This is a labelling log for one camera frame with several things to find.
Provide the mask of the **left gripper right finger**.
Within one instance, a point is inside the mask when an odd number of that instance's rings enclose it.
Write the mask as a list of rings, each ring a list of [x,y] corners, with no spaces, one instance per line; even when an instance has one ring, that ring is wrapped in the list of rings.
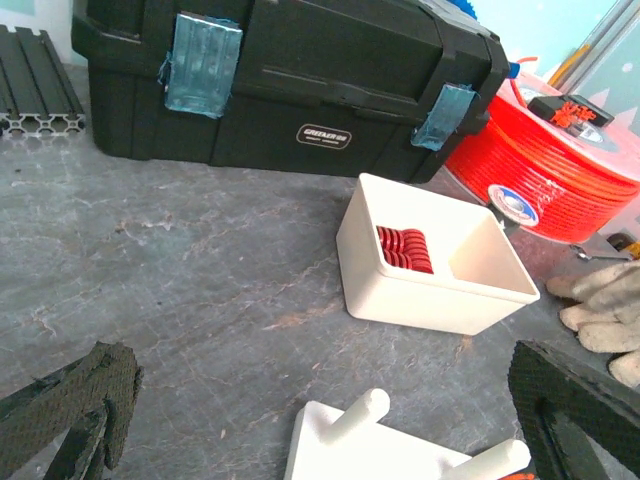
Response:
[[[594,443],[639,473],[639,393],[534,341],[516,343],[508,386],[540,479],[606,479]]]

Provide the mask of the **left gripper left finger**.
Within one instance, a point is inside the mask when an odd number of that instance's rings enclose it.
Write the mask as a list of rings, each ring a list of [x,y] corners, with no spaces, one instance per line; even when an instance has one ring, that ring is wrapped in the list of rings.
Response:
[[[1,399],[1,477],[63,434],[46,479],[101,479],[123,454],[144,369],[132,348],[98,342],[84,357]]]

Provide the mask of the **white peg base plate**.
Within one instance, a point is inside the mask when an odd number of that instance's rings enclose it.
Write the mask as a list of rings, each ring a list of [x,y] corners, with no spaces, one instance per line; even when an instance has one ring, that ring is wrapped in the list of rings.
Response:
[[[296,416],[286,479],[502,479],[531,454],[517,439],[469,456],[384,426],[390,397],[366,391],[343,411],[309,401]]]

